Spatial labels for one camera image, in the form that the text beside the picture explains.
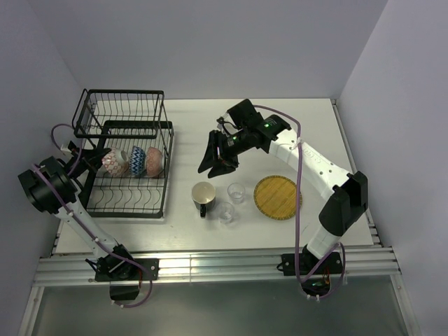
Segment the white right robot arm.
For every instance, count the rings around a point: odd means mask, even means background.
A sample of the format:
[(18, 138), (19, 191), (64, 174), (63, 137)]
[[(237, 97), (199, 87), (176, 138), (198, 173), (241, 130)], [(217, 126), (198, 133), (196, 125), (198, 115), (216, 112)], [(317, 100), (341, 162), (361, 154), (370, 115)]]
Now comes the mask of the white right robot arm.
[(252, 148), (265, 151), (297, 170), (321, 194), (325, 204), (318, 215), (318, 229), (306, 244), (303, 265), (317, 273), (327, 264), (326, 254), (345, 232), (368, 210), (368, 178), (364, 173), (338, 167), (301, 140), (298, 131), (278, 115), (268, 118), (259, 112), (232, 117), (234, 134), (223, 128), (209, 133), (198, 171), (212, 179), (230, 174), (239, 166), (238, 156)]

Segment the orange patterned bowl zigzag outside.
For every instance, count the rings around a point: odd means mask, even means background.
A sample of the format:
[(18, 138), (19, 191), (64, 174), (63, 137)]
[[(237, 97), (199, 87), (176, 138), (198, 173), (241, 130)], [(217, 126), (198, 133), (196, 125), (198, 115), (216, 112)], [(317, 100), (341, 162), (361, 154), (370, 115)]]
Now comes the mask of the orange patterned bowl zigzag outside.
[(146, 153), (138, 146), (133, 146), (129, 158), (129, 171), (132, 176), (140, 176), (146, 167)]

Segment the black mug white inside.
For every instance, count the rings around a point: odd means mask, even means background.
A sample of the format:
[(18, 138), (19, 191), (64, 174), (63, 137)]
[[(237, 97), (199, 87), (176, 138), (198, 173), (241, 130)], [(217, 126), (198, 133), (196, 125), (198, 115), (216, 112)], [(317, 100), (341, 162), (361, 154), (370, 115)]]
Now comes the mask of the black mug white inside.
[(199, 182), (192, 187), (191, 197), (199, 211), (200, 218), (206, 218), (207, 214), (215, 207), (216, 189), (209, 182)]

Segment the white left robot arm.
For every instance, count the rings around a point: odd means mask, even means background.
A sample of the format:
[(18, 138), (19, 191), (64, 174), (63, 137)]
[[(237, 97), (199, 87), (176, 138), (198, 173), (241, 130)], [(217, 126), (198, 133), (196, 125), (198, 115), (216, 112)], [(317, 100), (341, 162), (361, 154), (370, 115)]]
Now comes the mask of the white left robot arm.
[(68, 224), (88, 245), (94, 260), (86, 262), (96, 275), (109, 281), (131, 279), (138, 274), (129, 251), (94, 221), (79, 200), (80, 190), (59, 161), (50, 156), (18, 176), (27, 199), (40, 212)]

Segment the blue triangle patterned bowl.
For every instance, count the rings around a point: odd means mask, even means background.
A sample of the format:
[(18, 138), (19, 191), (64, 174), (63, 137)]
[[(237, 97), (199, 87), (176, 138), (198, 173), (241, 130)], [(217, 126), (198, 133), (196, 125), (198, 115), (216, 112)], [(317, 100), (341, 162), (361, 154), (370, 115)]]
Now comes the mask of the blue triangle patterned bowl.
[(119, 148), (112, 148), (101, 159), (101, 162), (111, 176), (121, 176), (129, 169), (128, 155)]

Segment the clear faceted glass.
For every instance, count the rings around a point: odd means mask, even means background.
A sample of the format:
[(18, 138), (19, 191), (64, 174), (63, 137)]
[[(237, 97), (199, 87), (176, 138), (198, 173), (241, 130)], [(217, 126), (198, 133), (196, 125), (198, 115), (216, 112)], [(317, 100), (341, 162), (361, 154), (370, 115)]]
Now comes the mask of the clear faceted glass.
[(227, 188), (227, 193), (234, 204), (240, 204), (244, 201), (245, 187), (240, 183), (232, 183)]

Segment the pink floral patterned bowl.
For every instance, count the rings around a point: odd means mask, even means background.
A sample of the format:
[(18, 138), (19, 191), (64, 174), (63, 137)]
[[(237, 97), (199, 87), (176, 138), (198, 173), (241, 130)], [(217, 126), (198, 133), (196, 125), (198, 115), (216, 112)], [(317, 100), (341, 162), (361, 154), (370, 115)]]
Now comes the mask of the pink floral patterned bowl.
[(149, 147), (146, 152), (146, 173), (148, 177), (155, 178), (163, 170), (162, 152), (154, 147)]

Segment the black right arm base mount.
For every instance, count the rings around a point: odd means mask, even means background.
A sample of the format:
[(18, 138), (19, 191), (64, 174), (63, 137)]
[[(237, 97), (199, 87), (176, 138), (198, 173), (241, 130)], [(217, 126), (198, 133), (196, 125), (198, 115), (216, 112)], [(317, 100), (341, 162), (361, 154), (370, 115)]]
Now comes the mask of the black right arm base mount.
[[(303, 255), (300, 253), (300, 276), (304, 277), (311, 272), (318, 260), (313, 255)], [(343, 262), (338, 252), (332, 252), (316, 269), (313, 275), (340, 274), (342, 272)], [(295, 276), (295, 254), (284, 253), (281, 255), (281, 262), (276, 269), (283, 273), (285, 277)]]

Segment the aluminium table edge rail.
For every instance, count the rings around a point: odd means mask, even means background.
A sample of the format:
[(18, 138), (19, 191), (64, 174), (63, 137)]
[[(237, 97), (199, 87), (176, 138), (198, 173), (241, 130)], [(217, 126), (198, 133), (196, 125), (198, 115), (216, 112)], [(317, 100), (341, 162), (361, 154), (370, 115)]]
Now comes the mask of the aluminium table edge rail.
[[(275, 280), (285, 277), (277, 270), (281, 255), (292, 249), (253, 249), (209, 252), (137, 253), (138, 261), (159, 260), (156, 284), (221, 281)], [(95, 286), (95, 273), (85, 262), (87, 255), (54, 255), (39, 260), (33, 287)], [(348, 277), (400, 274), (392, 248), (378, 245), (346, 249)]]

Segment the round woven bamboo tray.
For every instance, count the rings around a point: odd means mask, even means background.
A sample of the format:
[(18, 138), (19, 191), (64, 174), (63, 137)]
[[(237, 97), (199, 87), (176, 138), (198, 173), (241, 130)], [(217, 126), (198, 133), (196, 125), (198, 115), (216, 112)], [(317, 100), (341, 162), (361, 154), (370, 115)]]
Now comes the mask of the round woven bamboo tray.
[(296, 183), (285, 176), (267, 176), (255, 186), (253, 200), (266, 217), (285, 221), (296, 215), (296, 189)]

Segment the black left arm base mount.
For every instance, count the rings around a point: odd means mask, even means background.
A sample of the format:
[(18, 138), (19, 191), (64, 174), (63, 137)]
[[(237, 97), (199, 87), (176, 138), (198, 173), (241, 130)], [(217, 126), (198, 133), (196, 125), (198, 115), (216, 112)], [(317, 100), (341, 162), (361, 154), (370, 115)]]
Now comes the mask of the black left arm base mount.
[(119, 307), (141, 306), (151, 295), (153, 281), (158, 279), (159, 259), (137, 259), (136, 263), (139, 267), (122, 262), (108, 274), (95, 272), (94, 281), (101, 284), (109, 283), (109, 297), (113, 304)]

